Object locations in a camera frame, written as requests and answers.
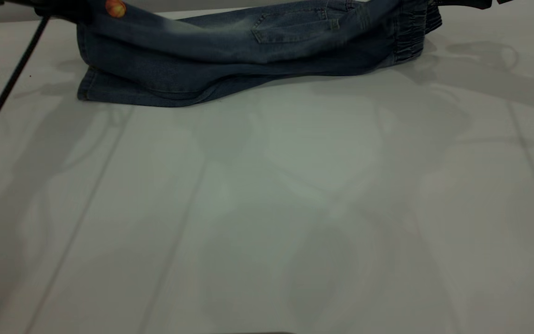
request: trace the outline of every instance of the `jeans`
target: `jeans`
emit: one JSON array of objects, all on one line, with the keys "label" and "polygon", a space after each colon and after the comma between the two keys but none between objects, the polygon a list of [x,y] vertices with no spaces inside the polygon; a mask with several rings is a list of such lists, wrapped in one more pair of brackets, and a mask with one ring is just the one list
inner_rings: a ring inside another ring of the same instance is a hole
[{"label": "jeans", "polygon": [[89,70],[81,100],[188,106],[279,78],[354,76],[419,56],[441,19],[434,0],[305,0],[189,19],[89,0],[78,24]]}]

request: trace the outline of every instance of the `denim pocket stitching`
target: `denim pocket stitching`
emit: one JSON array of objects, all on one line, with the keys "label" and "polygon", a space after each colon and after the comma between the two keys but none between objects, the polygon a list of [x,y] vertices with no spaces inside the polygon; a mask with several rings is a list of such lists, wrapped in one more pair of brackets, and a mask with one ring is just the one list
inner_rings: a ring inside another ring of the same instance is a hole
[{"label": "denim pocket stitching", "polygon": [[280,15],[289,15],[293,13],[300,13],[300,12],[307,12],[307,11],[315,11],[320,15],[320,21],[328,21],[329,22],[329,28],[328,30],[336,30],[339,29],[339,19],[328,19],[326,8],[320,7],[320,8],[306,8],[306,9],[299,9],[296,11],[288,11],[288,12],[281,12],[281,13],[264,13],[259,17],[259,19],[256,21],[256,23],[253,25],[253,27],[250,29],[252,34],[254,35],[255,39],[259,44],[280,44],[280,43],[293,43],[293,42],[301,42],[303,40],[307,40],[310,38],[313,38],[315,34],[320,34],[321,32],[310,32],[307,34],[304,34],[302,36],[294,36],[294,37],[288,37],[282,41],[268,41],[265,38],[265,35],[258,29],[258,27],[267,19],[268,17],[273,16],[280,16]]}]

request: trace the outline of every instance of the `black device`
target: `black device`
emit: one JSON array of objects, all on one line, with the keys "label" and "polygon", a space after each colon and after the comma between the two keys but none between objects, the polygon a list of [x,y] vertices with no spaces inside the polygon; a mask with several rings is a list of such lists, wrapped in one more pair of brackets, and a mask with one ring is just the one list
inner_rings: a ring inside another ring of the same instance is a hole
[{"label": "black device", "polygon": [[92,20],[92,12],[86,0],[0,0],[0,6],[6,2],[32,7],[42,17],[58,17],[73,23]]}]

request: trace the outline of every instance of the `denim fabric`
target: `denim fabric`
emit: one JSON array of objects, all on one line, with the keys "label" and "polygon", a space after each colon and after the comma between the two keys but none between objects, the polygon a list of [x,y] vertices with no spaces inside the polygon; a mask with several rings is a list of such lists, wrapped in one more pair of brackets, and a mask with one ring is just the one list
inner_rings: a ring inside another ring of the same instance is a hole
[{"label": "denim fabric", "polygon": [[420,55],[441,25],[434,0],[305,0],[172,20],[89,0],[78,25],[82,100],[187,106],[278,78],[353,76]]}]

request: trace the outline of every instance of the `folded jeans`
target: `folded jeans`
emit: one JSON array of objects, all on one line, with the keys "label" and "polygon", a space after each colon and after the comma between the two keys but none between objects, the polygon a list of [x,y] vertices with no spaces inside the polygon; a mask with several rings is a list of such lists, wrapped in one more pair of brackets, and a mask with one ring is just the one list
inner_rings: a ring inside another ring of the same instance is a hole
[{"label": "folded jeans", "polygon": [[305,0],[165,19],[89,0],[78,24],[89,70],[81,100],[188,106],[279,78],[354,76],[419,56],[439,25],[435,0]]}]

